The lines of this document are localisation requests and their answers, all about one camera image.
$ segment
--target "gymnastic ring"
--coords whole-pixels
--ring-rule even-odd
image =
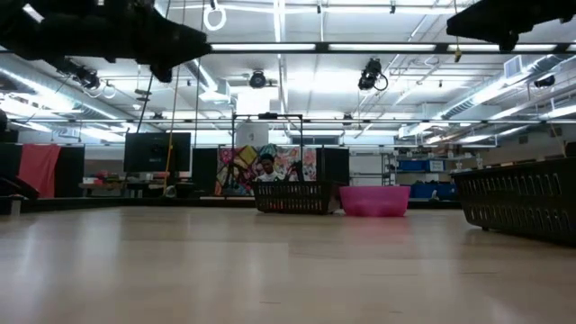
[[[219,12],[221,14],[220,22],[215,26],[210,24],[210,20],[208,19],[210,13],[214,12]],[[214,10],[204,11],[204,25],[209,31],[216,32],[217,30],[220,30],[222,27],[224,27],[225,23],[226,23],[226,11],[223,8],[216,8]]]

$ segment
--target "colorful wall art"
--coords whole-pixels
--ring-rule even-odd
[[[232,148],[220,148],[218,151],[218,174],[215,188],[217,195],[251,195],[252,182],[264,172],[259,163],[260,156],[263,154],[270,154],[274,157],[274,170],[279,175],[286,175],[291,165],[300,161],[300,148],[283,148],[270,144],[260,148],[245,146],[235,148],[235,150],[234,163],[231,168],[233,172],[230,172]],[[316,181],[315,148],[304,148],[302,172],[304,181]]]

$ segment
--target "wooden floor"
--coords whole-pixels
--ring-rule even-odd
[[[576,249],[406,219],[117,208],[0,222],[11,324],[574,323]]]

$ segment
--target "red curtain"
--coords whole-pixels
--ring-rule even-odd
[[[40,198],[54,198],[54,168],[60,154],[58,145],[24,144],[18,175],[40,193]]]

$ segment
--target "black plastic basket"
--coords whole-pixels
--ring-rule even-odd
[[[330,182],[259,182],[253,189],[261,212],[327,214],[339,207],[338,186]]]
[[[453,175],[466,219],[495,229],[576,244],[576,158]]]

